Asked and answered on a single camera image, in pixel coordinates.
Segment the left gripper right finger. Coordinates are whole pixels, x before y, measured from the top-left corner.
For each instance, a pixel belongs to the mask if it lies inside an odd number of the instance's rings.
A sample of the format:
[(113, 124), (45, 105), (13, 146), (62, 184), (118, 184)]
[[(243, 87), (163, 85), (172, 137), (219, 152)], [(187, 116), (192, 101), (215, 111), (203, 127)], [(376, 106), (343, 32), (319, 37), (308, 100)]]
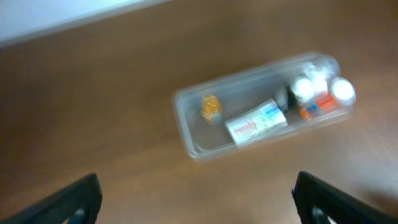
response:
[(302, 223), (397, 223), (396, 217), (370, 207), (305, 171), (298, 173), (292, 196)]

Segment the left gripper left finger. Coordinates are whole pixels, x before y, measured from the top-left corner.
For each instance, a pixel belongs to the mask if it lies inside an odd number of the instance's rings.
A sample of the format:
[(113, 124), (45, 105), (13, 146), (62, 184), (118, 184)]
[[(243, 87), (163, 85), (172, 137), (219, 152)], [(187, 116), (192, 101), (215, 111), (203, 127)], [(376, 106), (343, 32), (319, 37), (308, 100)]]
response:
[(58, 192), (2, 220), (3, 224), (91, 223), (100, 212), (103, 194), (98, 176), (88, 174)]

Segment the white Panadol box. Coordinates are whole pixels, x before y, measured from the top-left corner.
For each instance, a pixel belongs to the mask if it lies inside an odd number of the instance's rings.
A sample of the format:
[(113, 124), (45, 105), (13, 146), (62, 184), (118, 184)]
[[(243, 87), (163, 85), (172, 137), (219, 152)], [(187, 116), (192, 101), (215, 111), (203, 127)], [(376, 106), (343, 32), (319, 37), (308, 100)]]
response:
[(266, 131), (288, 126), (284, 113), (273, 100), (225, 122), (235, 144), (245, 144)]

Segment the black bottle white cap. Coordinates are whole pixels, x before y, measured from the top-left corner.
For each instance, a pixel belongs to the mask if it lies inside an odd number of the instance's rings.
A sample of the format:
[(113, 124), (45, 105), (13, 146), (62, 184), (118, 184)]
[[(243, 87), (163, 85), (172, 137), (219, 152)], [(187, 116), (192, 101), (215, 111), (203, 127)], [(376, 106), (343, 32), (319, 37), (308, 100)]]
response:
[(306, 104), (315, 96), (313, 83), (305, 77), (293, 79), (280, 87), (274, 94), (274, 100), (282, 111)]

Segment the orange tube white cap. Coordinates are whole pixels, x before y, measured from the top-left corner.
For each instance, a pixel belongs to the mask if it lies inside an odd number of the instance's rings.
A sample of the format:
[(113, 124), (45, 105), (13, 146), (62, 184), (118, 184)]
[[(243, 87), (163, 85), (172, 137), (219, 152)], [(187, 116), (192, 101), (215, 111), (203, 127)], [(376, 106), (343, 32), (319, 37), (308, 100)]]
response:
[(340, 109), (351, 109), (355, 101), (353, 84), (345, 78), (335, 77), (328, 83), (327, 91), (300, 105), (298, 112), (303, 119), (309, 120)]

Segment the white clear-capped bottle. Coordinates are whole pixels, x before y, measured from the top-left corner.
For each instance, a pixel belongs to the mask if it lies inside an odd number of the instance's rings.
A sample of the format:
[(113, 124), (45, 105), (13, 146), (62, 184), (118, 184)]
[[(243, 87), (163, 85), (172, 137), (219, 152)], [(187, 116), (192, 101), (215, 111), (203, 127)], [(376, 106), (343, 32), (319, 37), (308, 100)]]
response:
[(334, 75), (330, 64), (326, 61), (307, 62), (303, 65), (303, 74), (310, 80), (316, 95), (328, 91), (328, 81)]

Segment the small gold-lidded jar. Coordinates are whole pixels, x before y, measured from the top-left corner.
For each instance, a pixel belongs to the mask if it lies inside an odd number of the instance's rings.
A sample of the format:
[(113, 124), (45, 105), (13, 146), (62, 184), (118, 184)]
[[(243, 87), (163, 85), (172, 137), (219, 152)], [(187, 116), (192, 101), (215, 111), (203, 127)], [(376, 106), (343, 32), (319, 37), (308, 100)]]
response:
[(212, 124), (222, 119), (222, 107), (219, 99), (214, 95), (205, 95), (201, 101), (201, 115)]

